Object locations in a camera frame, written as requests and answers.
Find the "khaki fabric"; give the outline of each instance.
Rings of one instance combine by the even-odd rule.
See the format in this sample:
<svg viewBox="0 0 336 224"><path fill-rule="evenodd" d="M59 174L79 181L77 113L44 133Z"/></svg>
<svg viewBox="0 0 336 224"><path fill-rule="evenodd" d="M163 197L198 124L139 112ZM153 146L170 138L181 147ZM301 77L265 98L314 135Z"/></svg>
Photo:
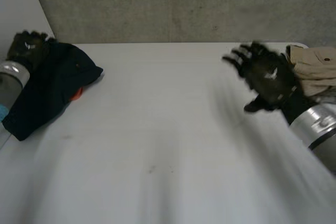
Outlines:
<svg viewBox="0 0 336 224"><path fill-rule="evenodd" d="M290 61L302 81L305 95L312 96L336 87L336 49L291 46Z"/></svg>

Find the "navy fabric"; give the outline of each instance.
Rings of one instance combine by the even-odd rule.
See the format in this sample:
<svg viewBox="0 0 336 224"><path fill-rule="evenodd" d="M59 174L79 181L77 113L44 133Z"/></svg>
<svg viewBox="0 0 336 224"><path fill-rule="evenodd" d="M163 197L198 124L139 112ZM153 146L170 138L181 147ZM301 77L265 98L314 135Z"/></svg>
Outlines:
<svg viewBox="0 0 336 224"><path fill-rule="evenodd" d="M49 56L30 76L3 126L18 140L25 140L62 112L70 98L102 71L74 45L50 43Z"/></svg>

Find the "concrete wall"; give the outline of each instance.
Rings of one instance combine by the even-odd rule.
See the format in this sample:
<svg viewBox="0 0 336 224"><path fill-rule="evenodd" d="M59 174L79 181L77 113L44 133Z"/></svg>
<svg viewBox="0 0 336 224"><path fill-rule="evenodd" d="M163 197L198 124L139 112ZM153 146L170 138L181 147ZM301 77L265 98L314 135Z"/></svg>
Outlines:
<svg viewBox="0 0 336 224"><path fill-rule="evenodd" d="M40 0L70 43L296 41L336 45L336 0Z"/></svg>

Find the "robotic hand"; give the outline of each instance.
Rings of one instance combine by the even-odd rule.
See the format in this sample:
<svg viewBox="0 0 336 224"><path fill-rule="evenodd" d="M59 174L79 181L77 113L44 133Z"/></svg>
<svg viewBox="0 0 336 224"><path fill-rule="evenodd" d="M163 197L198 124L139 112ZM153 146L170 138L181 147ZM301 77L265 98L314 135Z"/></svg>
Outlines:
<svg viewBox="0 0 336 224"><path fill-rule="evenodd" d="M49 55L46 34L24 31L16 34L6 61L0 64L0 122L33 73Z"/></svg>
<svg viewBox="0 0 336 224"><path fill-rule="evenodd" d="M32 33L23 31L21 34L16 34L6 60L17 62L30 73L34 72L49 55L47 37L47 34L39 34L35 31Z"/></svg>
<svg viewBox="0 0 336 224"><path fill-rule="evenodd" d="M286 57L254 42L232 50L223 60L233 65L239 76L259 94L244 110L280 109L290 128L335 173L336 115L304 95Z"/></svg>

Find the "white tabletop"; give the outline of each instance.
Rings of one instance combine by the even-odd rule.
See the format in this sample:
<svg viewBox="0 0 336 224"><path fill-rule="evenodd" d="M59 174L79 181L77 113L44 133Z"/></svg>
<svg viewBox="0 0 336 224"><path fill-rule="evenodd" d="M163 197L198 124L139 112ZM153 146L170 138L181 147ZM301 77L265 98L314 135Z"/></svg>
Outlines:
<svg viewBox="0 0 336 224"><path fill-rule="evenodd" d="M332 223L332 176L280 113L243 113L237 45L77 45L104 74L32 136L34 222Z"/></svg>

